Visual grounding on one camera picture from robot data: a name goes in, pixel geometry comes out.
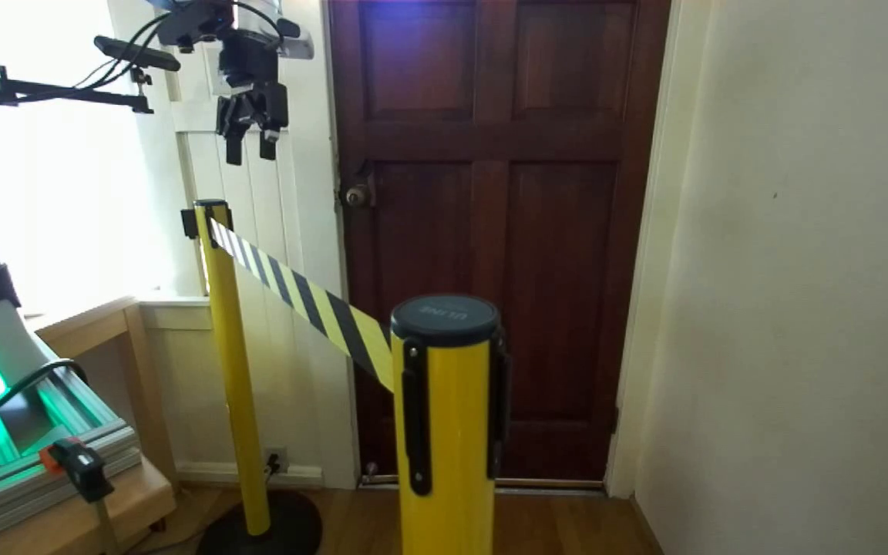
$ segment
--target baseboard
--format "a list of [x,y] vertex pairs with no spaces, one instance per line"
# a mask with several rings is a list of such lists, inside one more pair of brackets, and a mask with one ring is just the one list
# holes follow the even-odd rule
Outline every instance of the baseboard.
[[[215,483],[234,487],[236,468],[234,461],[175,461],[175,478],[188,483]],[[291,465],[282,476],[273,476],[269,483],[273,487],[325,487],[322,465]]]
[[653,543],[653,552],[663,555],[663,546],[660,546],[648,516],[642,512],[638,495],[633,495],[633,510],[634,510],[638,529]]

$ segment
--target white wall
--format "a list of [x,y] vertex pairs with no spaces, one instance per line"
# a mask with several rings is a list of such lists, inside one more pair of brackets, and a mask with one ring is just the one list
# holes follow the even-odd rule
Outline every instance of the white wall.
[[668,555],[888,552],[888,3],[714,3],[634,471]]

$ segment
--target black post top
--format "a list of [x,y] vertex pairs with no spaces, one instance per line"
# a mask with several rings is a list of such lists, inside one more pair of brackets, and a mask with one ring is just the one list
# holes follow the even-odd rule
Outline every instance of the black post top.
[[398,304],[389,327],[411,343],[475,345],[500,332],[500,312],[475,295],[418,295]]

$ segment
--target yellow stanchion post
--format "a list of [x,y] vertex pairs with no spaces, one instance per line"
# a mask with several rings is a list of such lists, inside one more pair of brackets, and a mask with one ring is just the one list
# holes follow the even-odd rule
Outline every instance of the yellow stanchion post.
[[234,288],[234,266],[230,266],[230,255],[214,243],[211,219],[230,229],[227,202],[225,200],[197,202],[197,238],[199,238],[199,255],[205,266],[211,315],[214,315],[219,367],[223,367],[223,382],[225,382],[241,506],[245,512],[245,533],[261,535],[270,519],[269,519],[269,495],[266,495],[249,361],[245,361],[245,343],[244,343],[241,304],[236,304],[236,288]]
[[314,555],[322,546],[317,510],[298,494],[277,494],[277,491],[269,494],[266,483],[234,263],[214,241],[215,233],[211,224],[211,219],[215,219],[219,224],[230,229],[230,208],[225,200],[199,200],[193,208],[186,208],[182,217],[186,217],[186,233],[197,238],[205,266],[211,312],[214,312],[215,351],[225,382],[227,425],[241,487],[241,512],[225,512],[219,521],[214,521],[197,552]]
[[504,429],[500,315],[471,295],[391,312],[405,555],[489,555],[496,441]]

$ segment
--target wooden floor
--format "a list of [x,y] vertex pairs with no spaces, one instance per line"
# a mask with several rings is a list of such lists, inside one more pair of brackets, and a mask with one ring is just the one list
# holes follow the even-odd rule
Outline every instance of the wooden floor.
[[[325,521],[317,555],[398,555],[398,494],[304,494]],[[165,529],[132,555],[191,555],[199,529],[236,506],[234,491],[186,487]],[[496,555],[657,555],[633,502],[601,495],[496,495]]]

